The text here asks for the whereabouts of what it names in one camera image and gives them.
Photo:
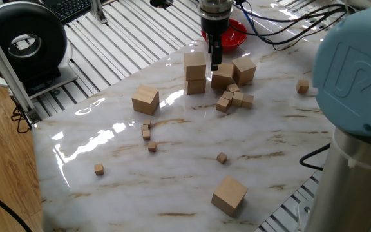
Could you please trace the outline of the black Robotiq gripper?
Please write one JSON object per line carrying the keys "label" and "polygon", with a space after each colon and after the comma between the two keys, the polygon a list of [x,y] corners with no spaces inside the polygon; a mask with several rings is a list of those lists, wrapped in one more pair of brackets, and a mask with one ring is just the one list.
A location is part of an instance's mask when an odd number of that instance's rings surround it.
{"label": "black Robotiq gripper", "polygon": [[211,59],[211,70],[217,71],[222,63],[222,35],[229,27],[230,14],[210,15],[202,14],[201,28],[207,33],[207,42],[209,45],[208,52]]}

